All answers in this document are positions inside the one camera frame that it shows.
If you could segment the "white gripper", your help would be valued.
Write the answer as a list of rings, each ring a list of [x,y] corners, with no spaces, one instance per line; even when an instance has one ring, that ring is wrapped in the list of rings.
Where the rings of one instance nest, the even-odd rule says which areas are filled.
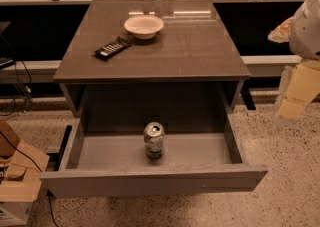
[[[290,17],[268,35],[275,43],[289,41],[292,53],[320,60],[320,0],[305,0]],[[320,62],[305,61],[282,72],[273,121],[286,126],[297,120],[320,94]]]

